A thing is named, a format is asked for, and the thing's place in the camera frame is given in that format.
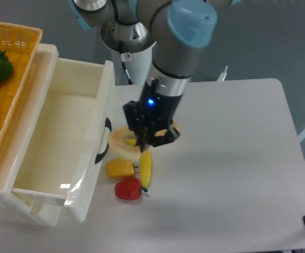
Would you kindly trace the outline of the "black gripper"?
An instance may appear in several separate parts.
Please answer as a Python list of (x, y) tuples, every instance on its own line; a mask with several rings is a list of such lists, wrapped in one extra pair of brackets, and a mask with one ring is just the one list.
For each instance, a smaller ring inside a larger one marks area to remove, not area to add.
[[(144, 147), (144, 150), (172, 143), (180, 136), (180, 133), (174, 130), (171, 124), (182, 95), (161, 94), (157, 91), (160, 87), (160, 79), (153, 79), (151, 85), (147, 83), (144, 85), (139, 102), (129, 101), (123, 106), (128, 128), (136, 136), (136, 146)], [(145, 144), (144, 123), (151, 132), (163, 129), (168, 131), (165, 136), (156, 137), (154, 135)]]

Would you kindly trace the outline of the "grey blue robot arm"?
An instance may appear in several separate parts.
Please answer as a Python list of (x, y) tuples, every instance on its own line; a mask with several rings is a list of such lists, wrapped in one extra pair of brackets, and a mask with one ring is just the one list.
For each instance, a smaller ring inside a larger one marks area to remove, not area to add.
[(232, 5), (234, 1), (70, 1), (84, 29), (110, 22), (120, 28), (141, 26), (142, 40), (157, 46), (140, 99), (123, 107), (141, 150), (179, 137), (173, 115), (212, 39), (217, 12)]

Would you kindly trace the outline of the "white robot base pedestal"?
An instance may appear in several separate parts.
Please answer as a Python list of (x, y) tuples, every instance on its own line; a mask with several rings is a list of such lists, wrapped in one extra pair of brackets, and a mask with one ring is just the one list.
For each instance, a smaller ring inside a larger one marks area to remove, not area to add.
[(101, 38), (111, 53), (115, 84), (143, 85), (155, 45), (146, 28), (141, 23), (124, 25), (112, 21), (102, 25)]

